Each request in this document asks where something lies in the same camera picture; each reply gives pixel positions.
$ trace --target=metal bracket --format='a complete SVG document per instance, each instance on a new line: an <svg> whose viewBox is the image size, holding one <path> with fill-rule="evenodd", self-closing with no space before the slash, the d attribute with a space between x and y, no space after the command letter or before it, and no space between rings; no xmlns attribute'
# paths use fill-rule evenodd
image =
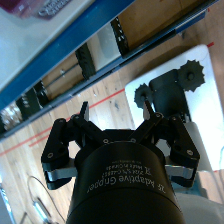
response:
<svg viewBox="0 0 224 224"><path fill-rule="evenodd" d="M53 171L47 172L48 179L50 181L56 181L63 178L76 177L78 172L74 163L75 159L69 159L68 164L60 169L55 169Z"/></svg>
<svg viewBox="0 0 224 224"><path fill-rule="evenodd" d="M168 176L172 177L183 177L185 179L191 179L194 173L194 169L180 166L177 163L174 163L169 156L165 158L166 165L165 169Z"/></svg>

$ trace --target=screw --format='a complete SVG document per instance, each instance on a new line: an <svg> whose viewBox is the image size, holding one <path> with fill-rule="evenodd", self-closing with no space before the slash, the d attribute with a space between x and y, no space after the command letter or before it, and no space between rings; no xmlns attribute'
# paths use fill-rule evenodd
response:
<svg viewBox="0 0 224 224"><path fill-rule="evenodd" d="M194 79L194 73L192 73L192 72L188 73L188 75L187 75L187 79L188 79L189 81L193 80L193 79Z"/></svg>
<svg viewBox="0 0 224 224"><path fill-rule="evenodd" d="M53 155L54 155L54 154L53 154L52 152L51 152L51 153L48 153L47 158L49 158L49 159L50 159L50 158L52 158L52 157L53 157Z"/></svg>
<svg viewBox="0 0 224 224"><path fill-rule="evenodd" d="M105 138L105 139L103 140L103 143L107 144L107 143L109 143L109 140Z"/></svg>
<svg viewBox="0 0 224 224"><path fill-rule="evenodd" d="M187 150L187 154L193 156L194 153L191 150Z"/></svg>
<svg viewBox="0 0 224 224"><path fill-rule="evenodd" d="M136 139L135 138L132 138L131 139L131 142L135 143L136 142Z"/></svg>

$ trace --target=wooden floor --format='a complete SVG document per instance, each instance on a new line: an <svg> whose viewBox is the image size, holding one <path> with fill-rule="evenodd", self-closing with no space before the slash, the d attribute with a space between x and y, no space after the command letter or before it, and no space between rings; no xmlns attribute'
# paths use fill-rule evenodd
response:
<svg viewBox="0 0 224 224"><path fill-rule="evenodd" d="M144 5L143 1L137 0L134 4ZM163 2L165 1L158 1L157 4L163 4ZM186 1L179 2L182 9L184 9L183 2ZM33 223L41 223L29 196L27 187L28 176L33 175L45 184L40 158L51 126L57 118L69 118L74 113L78 113L83 101L89 102L90 120L101 129L134 129L135 127L124 92L125 85L146 71L155 68L193 46L205 44L209 46L220 99L224 106L223 11L224 0L221 0L210 8L205 19L188 28L182 35L177 35L144 54L131 64L128 64L126 67L123 67L106 79L73 97L68 102L55 108L0 144L0 175L3 180L2 185L18 223L22 219L24 212L28 213ZM77 151L78 147L72 143L70 145L71 157L74 157ZM209 197L214 201L223 203L222 197L224 198L224 191L218 173L215 173L215 178L217 178L218 182L214 181L213 177L210 177L206 173L202 174L201 178L203 186L210 188ZM74 180L57 191L50 191L58 210L64 218L67 216L73 185ZM63 223L63 220L57 214L42 186L33 179L30 181L30 186L32 195L41 198L44 205L48 208L53 221L57 221L60 224ZM31 223L31 221L27 218L25 223Z"/></svg>

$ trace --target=gear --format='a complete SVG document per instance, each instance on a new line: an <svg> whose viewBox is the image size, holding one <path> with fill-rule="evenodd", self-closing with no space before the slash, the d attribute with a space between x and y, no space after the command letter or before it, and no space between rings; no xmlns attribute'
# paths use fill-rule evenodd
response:
<svg viewBox="0 0 224 224"><path fill-rule="evenodd" d="M191 90L194 92L199 86L205 83L204 74L202 72L203 66L199 62L187 61L187 63L180 67L178 72L179 84L185 91Z"/></svg>
<svg viewBox="0 0 224 224"><path fill-rule="evenodd" d="M152 102L152 91L146 85L140 85L138 89L135 90L135 103L137 104L138 108L143 109L143 104L145 100L148 100L150 103Z"/></svg>

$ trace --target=white surface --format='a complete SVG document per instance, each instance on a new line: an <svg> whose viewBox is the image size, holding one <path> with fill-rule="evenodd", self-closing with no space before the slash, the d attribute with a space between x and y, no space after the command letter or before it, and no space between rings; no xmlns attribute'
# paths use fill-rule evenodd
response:
<svg viewBox="0 0 224 224"><path fill-rule="evenodd" d="M0 91L93 2L72 0L51 20L22 20L0 9Z"/></svg>
<svg viewBox="0 0 224 224"><path fill-rule="evenodd" d="M120 57L114 31L110 23L87 41L96 71Z"/></svg>
<svg viewBox="0 0 224 224"><path fill-rule="evenodd" d="M197 88L195 92L185 92L185 95L191 119L198 126L212 169L218 170L220 169L220 151L224 145L224 121L207 46L196 46L127 84L125 93L128 104L134 124L138 127L143 122L143 110L134 102L135 90L140 84L148 85L152 79L172 69L179 69L187 63L187 60L199 61L204 67L205 84Z"/></svg>
<svg viewBox="0 0 224 224"><path fill-rule="evenodd" d="M224 206L206 198L176 194L186 224L223 224Z"/></svg>

